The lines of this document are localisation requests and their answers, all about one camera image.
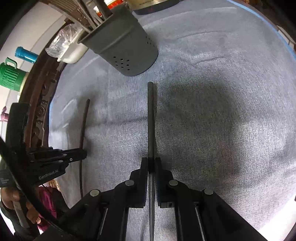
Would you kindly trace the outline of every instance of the green thermos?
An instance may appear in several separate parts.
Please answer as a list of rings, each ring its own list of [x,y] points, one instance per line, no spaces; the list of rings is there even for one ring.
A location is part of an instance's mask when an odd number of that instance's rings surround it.
[[[26,71],[17,68],[17,63],[14,60],[7,57],[5,62],[0,64],[0,85],[11,90],[20,91],[26,74]]]

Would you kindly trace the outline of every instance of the plastic bag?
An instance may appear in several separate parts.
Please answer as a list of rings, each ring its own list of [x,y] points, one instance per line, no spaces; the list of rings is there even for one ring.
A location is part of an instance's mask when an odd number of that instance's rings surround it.
[[[65,26],[59,31],[55,39],[45,51],[51,57],[60,58],[80,30],[81,28],[74,23]]]

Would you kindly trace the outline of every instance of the black rod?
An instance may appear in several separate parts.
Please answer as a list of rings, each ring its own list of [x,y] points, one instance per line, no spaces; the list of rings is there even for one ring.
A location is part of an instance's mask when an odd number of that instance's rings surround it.
[[[155,221],[154,143],[155,143],[155,125],[154,125],[153,83],[148,82],[148,194],[149,194],[150,241],[154,240],[154,221]]]
[[[86,118],[87,113],[89,111],[89,103],[90,99],[86,100],[83,118],[82,118],[82,126],[80,132],[80,140],[79,140],[79,148],[83,149],[83,141],[84,141],[84,134],[85,134],[85,126],[86,126]],[[79,161],[79,188],[80,188],[80,197],[83,198],[83,189],[82,189],[82,160]]]

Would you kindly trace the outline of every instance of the screw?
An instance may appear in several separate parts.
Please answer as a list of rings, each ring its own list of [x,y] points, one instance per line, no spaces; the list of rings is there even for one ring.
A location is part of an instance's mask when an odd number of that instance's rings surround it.
[[[98,196],[100,191],[98,189],[91,190],[89,193],[92,197]]]
[[[206,188],[206,189],[204,190],[204,192],[205,192],[205,194],[207,194],[207,195],[212,195],[212,194],[214,193],[213,190],[208,189],[208,188]]]
[[[178,181],[177,180],[170,180],[168,182],[171,186],[177,186],[178,185]]]
[[[133,180],[127,180],[127,181],[125,181],[125,184],[126,184],[127,186],[132,186],[132,185],[135,184],[135,182],[134,182]]]

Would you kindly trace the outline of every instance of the blue cloth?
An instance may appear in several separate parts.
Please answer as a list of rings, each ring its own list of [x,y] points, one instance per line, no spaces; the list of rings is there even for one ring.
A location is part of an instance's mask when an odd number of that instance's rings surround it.
[[[91,50],[67,65],[52,101],[49,144],[79,146],[90,98],[83,188],[114,188],[147,155],[153,81],[164,167],[190,188],[213,189],[259,230],[296,191],[293,53],[270,24],[229,1],[185,0],[138,19],[158,46],[154,65],[126,77]],[[73,163],[58,179],[70,206],[80,199],[78,176]],[[155,240],[176,240],[173,210],[155,212]],[[148,239],[147,203],[130,210],[127,240]]]

